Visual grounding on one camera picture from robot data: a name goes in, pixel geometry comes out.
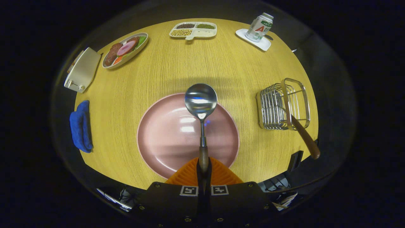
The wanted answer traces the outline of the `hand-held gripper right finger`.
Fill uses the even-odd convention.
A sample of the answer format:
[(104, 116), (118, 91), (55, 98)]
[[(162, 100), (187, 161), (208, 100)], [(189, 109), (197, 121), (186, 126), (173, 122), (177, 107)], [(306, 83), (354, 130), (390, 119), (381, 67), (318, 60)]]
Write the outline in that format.
[(262, 227), (279, 215), (256, 182), (243, 182), (212, 157), (206, 181), (207, 227)]

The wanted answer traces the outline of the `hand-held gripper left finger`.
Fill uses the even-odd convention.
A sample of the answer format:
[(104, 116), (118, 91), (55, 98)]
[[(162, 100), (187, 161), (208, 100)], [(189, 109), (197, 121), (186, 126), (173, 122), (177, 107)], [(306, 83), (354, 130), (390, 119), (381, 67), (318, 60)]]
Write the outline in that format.
[(200, 227), (204, 186), (199, 169), (194, 158), (165, 183), (153, 182), (137, 199), (131, 217), (147, 227)]

